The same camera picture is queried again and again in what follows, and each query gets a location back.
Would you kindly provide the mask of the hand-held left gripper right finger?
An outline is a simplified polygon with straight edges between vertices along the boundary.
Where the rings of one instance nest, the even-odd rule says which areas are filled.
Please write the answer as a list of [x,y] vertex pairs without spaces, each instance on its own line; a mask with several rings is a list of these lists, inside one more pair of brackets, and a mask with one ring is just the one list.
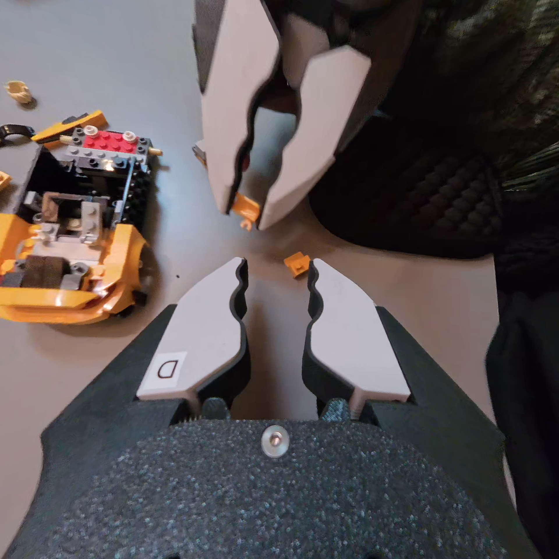
[[310,263],[310,322],[302,378],[316,397],[318,416],[341,399],[351,419],[367,402],[411,403],[411,389],[373,299],[322,259]]

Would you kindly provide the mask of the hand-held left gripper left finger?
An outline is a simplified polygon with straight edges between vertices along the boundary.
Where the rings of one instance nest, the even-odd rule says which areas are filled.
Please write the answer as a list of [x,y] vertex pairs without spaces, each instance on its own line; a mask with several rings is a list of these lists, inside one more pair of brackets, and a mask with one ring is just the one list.
[[251,377],[247,312],[248,261],[236,256],[178,301],[136,397],[185,400],[200,411],[209,399],[231,410]]

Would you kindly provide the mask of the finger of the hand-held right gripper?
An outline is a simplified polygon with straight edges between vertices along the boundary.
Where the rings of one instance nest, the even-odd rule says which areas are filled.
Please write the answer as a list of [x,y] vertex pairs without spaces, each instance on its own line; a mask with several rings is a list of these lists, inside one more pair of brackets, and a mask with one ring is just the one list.
[[286,217],[334,163],[370,66],[369,57],[348,45],[311,58],[299,89],[298,124],[283,149],[279,175],[262,209],[260,230]]
[[208,180],[222,214],[240,186],[258,101],[277,70],[279,50],[278,30],[262,1],[225,1],[201,97]]

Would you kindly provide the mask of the yellow lego corner brick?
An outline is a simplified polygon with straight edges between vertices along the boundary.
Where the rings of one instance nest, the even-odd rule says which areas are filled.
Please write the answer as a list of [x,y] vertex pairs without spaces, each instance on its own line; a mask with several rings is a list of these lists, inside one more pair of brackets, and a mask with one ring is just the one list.
[[303,276],[309,271],[311,259],[302,252],[297,252],[283,260],[293,278]]

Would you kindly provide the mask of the yellow lego clip piece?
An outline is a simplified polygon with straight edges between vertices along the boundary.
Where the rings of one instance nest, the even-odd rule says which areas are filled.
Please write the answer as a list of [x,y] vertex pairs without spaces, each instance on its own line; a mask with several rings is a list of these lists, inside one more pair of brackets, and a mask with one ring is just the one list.
[[240,227],[242,229],[251,232],[260,219],[261,206],[254,200],[237,192],[235,193],[230,212],[240,217]]

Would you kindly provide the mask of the yellow lego car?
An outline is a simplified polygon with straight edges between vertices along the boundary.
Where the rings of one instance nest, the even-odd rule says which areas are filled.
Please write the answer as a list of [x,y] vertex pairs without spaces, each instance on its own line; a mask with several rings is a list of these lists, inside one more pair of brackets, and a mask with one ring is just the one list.
[[1,192],[1,318],[88,325],[144,305],[153,277],[143,236],[162,155],[132,131],[87,125],[33,147]]

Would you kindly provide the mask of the yellow lego side panel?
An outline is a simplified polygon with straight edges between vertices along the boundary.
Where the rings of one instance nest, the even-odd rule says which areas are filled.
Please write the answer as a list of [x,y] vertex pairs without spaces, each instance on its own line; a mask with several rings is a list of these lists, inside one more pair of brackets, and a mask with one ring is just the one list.
[[94,111],[91,114],[82,114],[78,117],[70,116],[36,133],[31,137],[31,141],[43,145],[47,149],[57,148],[62,145],[60,136],[72,136],[75,128],[83,128],[87,125],[103,129],[108,126],[108,121],[100,110]]

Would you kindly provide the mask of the person's right forearm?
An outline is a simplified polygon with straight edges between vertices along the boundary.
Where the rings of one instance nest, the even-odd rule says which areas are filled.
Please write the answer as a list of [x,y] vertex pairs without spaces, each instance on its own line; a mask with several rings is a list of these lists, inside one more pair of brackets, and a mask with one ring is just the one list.
[[410,116],[465,133],[508,179],[558,163],[558,1],[426,1]]

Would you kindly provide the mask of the black curved lego piece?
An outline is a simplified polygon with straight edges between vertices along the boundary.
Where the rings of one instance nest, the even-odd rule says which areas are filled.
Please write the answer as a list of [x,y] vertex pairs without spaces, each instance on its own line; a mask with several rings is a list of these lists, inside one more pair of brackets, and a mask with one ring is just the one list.
[[1,148],[16,147],[32,142],[35,135],[34,129],[25,125],[1,125]]

